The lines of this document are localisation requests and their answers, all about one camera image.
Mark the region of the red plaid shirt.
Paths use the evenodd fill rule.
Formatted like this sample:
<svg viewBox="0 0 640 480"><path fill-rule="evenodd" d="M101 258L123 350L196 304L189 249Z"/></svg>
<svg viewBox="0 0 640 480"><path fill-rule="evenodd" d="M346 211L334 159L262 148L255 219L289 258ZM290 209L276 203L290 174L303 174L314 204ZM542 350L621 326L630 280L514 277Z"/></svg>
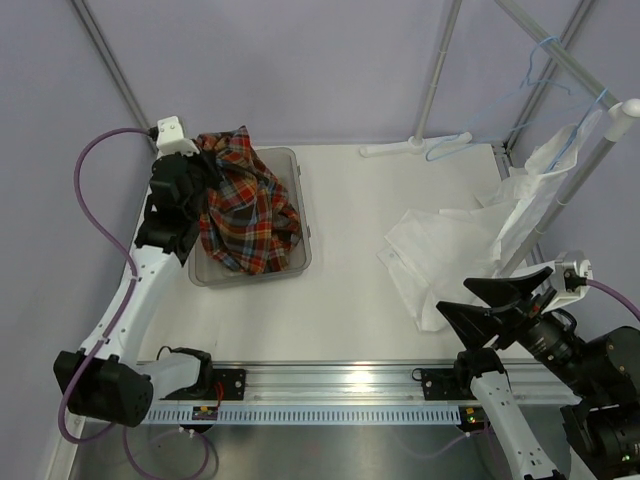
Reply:
<svg viewBox="0 0 640 480"><path fill-rule="evenodd" d="M230 271L249 275L281 272L302 238L302 223L289 191L260 159L246 127L196 138L216 155L222 182L209 189L200 215L207 256Z"/></svg>

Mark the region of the white shirt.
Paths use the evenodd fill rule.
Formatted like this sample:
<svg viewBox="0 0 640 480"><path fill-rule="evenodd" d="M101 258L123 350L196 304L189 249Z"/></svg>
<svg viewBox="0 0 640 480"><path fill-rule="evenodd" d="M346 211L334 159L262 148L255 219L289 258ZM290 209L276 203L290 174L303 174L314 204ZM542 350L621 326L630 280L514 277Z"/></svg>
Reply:
<svg viewBox="0 0 640 480"><path fill-rule="evenodd" d="M427 213L409 209L386 234L378 254L421 332L438 332L448 323L436 309L439 301L471 304L468 277L494 278L509 262L551 205L568 174L543 174L548 154L563 142L569 125L534 149L521 168L495 190L478 195L475 210L442 209Z"/></svg>

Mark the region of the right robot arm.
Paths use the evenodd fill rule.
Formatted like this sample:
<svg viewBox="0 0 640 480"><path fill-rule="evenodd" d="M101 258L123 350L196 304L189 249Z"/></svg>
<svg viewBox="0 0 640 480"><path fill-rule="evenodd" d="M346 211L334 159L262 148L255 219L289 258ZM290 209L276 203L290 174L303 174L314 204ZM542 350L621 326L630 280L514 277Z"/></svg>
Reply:
<svg viewBox="0 0 640 480"><path fill-rule="evenodd" d="M479 304L441 301L462 342L454 388L477 401L514 479L636 479L639 476L639 330L617 327L585 341L564 307L596 288L633 315L638 308L594 280L587 260L548 262L511 278L468 278ZM558 407L571 455L562 473L521 408Z"/></svg>

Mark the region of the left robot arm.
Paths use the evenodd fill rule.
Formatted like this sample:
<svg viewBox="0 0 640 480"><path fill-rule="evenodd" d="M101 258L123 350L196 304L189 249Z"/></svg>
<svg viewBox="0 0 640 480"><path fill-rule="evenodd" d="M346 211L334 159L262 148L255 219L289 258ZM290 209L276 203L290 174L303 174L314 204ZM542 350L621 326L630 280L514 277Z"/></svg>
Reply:
<svg viewBox="0 0 640 480"><path fill-rule="evenodd" d="M71 436L66 413L135 427L156 400L177 392L201 399L213 391L212 359L204 351L175 347L143 366L137 359L164 291L197 242L207 193L218 183L214 157L204 151L154 162L143 222L127 254L130 274L90 336L77 351L60 352L53 365L65 438Z"/></svg>

